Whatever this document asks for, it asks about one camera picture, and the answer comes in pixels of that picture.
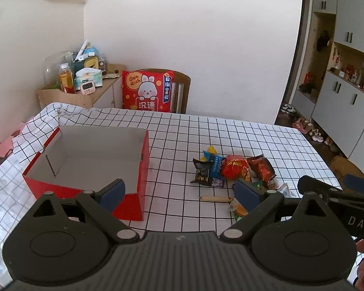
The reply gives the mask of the big red snack bag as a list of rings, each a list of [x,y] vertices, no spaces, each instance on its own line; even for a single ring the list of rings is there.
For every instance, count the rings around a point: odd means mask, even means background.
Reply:
[[[251,183],[250,166],[245,158],[238,155],[228,155],[222,162],[220,170],[222,177],[230,180],[242,179]]]

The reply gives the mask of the pink digital timer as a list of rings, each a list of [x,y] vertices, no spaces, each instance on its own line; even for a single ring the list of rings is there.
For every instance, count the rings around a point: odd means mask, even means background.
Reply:
[[[80,90],[83,95],[90,95],[96,91],[94,81],[87,80],[81,83]]]

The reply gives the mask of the teal yellow toy box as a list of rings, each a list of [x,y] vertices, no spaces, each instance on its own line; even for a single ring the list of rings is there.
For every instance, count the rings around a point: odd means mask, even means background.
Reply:
[[[83,68],[99,69],[99,51],[95,47],[87,47],[83,54],[74,61],[74,72],[78,72]]]

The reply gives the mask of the wooden chair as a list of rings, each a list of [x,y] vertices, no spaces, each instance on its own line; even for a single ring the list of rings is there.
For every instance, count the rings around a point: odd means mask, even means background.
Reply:
[[[165,72],[167,69],[149,68],[140,71]],[[174,72],[174,82],[172,84],[172,111],[171,113],[185,114],[189,98],[190,77],[181,72]]]

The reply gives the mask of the tan stick snack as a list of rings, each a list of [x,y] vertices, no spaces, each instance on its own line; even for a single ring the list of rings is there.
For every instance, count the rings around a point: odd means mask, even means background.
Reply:
[[[223,196],[201,196],[200,200],[203,202],[231,203],[233,198]]]

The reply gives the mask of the wooden side cabinet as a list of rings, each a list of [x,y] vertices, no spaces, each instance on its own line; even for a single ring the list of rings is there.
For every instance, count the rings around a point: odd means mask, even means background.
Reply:
[[[84,95],[81,91],[76,94],[65,93],[60,89],[45,89],[37,91],[41,109],[50,103],[66,103],[83,108],[121,108],[122,107],[122,71],[125,65],[107,64],[107,72],[116,72],[116,78],[106,78],[103,86],[97,87],[95,92]]]

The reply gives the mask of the orange burger snack packet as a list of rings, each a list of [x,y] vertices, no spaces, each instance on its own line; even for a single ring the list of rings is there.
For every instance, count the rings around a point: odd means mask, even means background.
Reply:
[[[244,218],[248,212],[245,208],[239,203],[239,201],[234,198],[229,204],[229,211],[232,213],[236,222],[240,219]]]

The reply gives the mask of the tissue pack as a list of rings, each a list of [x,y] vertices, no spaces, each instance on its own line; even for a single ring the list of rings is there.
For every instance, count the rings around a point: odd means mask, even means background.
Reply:
[[[82,68],[75,73],[75,90],[80,90],[81,84],[92,81],[95,87],[102,87],[102,71],[95,68]]]

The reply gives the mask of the blue snack packet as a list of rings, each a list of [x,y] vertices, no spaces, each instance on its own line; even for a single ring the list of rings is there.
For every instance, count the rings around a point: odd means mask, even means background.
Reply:
[[[206,161],[212,164],[209,172],[211,186],[223,188],[225,179],[221,175],[221,169],[225,158],[218,154],[209,153],[208,151],[204,151],[203,154]]]

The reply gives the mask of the black snack packet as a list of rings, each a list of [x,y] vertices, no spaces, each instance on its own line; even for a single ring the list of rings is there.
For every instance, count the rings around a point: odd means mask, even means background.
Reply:
[[[192,163],[195,166],[195,178],[192,183],[197,183],[204,186],[212,186],[211,170],[214,165],[213,161],[201,161],[193,159]]]

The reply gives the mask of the dark red foil snack packet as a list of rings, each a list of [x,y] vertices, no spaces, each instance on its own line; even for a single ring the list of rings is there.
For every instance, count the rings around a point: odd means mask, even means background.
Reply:
[[[263,154],[247,158],[247,163],[264,183],[270,182],[276,176],[273,166]]]

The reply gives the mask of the white gray wall cabinets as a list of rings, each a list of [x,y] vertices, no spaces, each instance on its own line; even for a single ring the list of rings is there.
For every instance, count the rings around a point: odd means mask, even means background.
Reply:
[[[364,0],[312,0],[293,106],[364,174]]]

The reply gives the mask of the white black grid tablecloth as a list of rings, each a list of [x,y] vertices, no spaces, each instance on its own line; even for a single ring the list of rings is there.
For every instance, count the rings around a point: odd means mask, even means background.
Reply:
[[[232,194],[231,185],[208,188],[193,183],[193,159],[213,146],[220,154],[268,157],[280,183],[296,196],[299,178],[309,173],[330,185],[337,180],[318,153],[297,131],[276,125],[204,116],[143,112],[116,108],[84,109],[52,103],[24,127],[14,153],[0,166],[0,245],[35,201],[22,172],[59,125],[100,125],[149,131],[149,182],[139,233],[150,230],[222,231],[235,222],[221,203],[202,203],[204,194]]]

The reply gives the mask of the clear glass dome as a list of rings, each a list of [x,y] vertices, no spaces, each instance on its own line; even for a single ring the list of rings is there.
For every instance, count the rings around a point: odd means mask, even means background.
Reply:
[[[62,64],[68,63],[74,72],[74,61],[70,51],[61,51],[47,57],[43,62],[44,85],[55,85],[59,82],[59,70]]]

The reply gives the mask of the red rabbit cushion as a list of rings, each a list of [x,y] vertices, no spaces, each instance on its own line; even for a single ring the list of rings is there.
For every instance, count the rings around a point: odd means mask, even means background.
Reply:
[[[123,71],[122,107],[152,112],[172,111],[174,72]]]

